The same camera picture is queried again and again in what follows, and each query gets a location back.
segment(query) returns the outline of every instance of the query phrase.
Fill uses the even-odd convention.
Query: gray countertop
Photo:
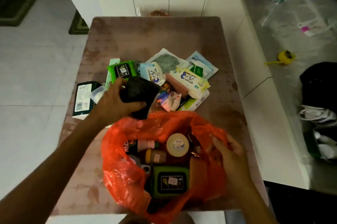
[[[337,165],[313,159],[307,152],[302,124],[297,117],[301,104],[301,81],[299,76],[308,67],[322,61],[337,62],[337,1],[336,0],[286,0],[272,13],[268,26],[261,21],[271,7],[271,0],[243,0],[251,18],[266,61],[276,61],[277,54],[288,49],[296,55],[288,65],[269,65],[281,103],[288,117],[291,130],[307,173],[310,187],[314,190],[337,194]],[[308,37],[297,27],[321,16],[330,30]]]

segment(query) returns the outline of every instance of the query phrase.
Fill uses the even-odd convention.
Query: yellow tape measure
[[[272,62],[265,62],[265,65],[268,64],[290,64],[294,59],[295,55],[293,55],[289,50],[282,51],[277,55],[278,61],[272,61]]]

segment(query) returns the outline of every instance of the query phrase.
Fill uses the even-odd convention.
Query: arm
[[[222,164],[230,188],[239,202],[247,224],[277,224],[275,217],[265,205],[249,173],[247,154],[241,144],[228,136],[229,147],[213,138],[214,146],[220,151]]]
[[[118,79],[92,112],[26,179],[0,201],[0,223],[45,223],[78,163],[96,135],[107,125],[145,107],[123,103]]]

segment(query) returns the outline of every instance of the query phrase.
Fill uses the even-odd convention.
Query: person's left hand
[[[96,116],[102,126],[106,127],[120,120],[122,117],[130,115],[131,112],[139,111],[146,106],[146,102],[123,103],[119,92],[126,80],[118,78],[110,85],[103,94],[90,115]]]

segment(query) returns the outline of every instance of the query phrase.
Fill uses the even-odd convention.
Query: yellow lid
[[[184,156],[188,152],[188,148],[188,139],[180,133],[172,134],[166,141],[166,150],[174,157]]]
[[[151,149],[147,149],[145,153],[145,162],[150,164],[151,162]]]

